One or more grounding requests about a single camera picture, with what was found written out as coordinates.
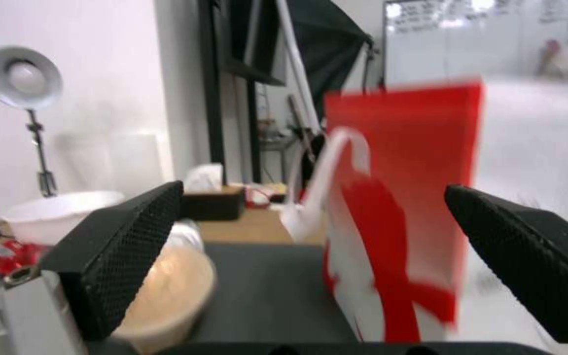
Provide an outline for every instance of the black softbox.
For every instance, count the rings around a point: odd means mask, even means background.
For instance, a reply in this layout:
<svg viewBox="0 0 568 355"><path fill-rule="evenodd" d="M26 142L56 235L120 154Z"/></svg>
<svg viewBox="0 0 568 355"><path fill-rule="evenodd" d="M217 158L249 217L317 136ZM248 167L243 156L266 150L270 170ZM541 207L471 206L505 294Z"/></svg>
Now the black softbox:
<svg viewBox="0 0 568 355"><path fill-rule="evenodd" d="M330 0L288 0L318 119L325 92L341 90L367 34Z"/></svg>

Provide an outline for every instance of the textured grip pad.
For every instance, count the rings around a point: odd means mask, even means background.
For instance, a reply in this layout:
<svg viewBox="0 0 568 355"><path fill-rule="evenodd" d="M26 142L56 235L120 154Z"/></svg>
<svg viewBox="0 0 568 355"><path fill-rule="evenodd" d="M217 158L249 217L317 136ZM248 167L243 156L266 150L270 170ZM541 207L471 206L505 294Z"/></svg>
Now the textured grip pad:
<svg viewBox="0 0 568 355"><path fill-rule="evenodd" d="M462 186L445 194L475 251L556 341L568 342L568 222Z"/></svg>
<svg viewBox="0 0 568 355"><path fill-rule="evenodd" d="M169 182L123 204L92 212L40 262L61 277L86 340L122 322L178 215L182 183Z"/></svg>

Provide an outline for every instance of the red and white paper bag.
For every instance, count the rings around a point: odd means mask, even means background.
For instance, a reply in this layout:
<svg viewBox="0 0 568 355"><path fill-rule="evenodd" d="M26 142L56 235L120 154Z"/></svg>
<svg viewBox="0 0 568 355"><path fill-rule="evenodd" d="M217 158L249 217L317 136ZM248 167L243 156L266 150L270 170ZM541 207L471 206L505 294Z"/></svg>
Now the red and white paper bag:
<svg viewBox="0 0 568 355"><path fill-rule="evenodd" d="M470 333L474 310L458 318L468 246L444 189L472 185L568 218L568 85L476 81L328 95L325 107L324 151L283 225L302 238L325 205L325 283L361 341Z"/></svg>

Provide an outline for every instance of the red toy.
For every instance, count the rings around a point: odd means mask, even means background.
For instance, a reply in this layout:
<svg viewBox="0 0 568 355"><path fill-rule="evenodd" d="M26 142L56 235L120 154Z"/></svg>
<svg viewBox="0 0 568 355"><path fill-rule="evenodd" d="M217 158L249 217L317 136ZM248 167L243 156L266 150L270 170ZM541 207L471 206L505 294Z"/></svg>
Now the red toy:
<svg viewBox="0 0 568 355"><path fill-rule="evenodd" d="M38 263L48 247L7 240L0 244L0 274L7 275L16 268Z"/></svg>

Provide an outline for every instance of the wooden table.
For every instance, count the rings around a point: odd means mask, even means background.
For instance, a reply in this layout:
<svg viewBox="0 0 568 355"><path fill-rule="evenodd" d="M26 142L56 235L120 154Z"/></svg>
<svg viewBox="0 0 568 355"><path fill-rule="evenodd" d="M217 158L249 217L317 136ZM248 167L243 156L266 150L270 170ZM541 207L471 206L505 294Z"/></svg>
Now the wooden table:
<svg viewBox="0 0 568 355"><path fill-rule="evenodd" d="M203 240L224 243L290 244L292 240L282 224L278 212L247 209L239 220L229 222L199 222ZM9 233L7 226L2 232ZM325 238L325 224L305 244L320 245Z"/></svg>

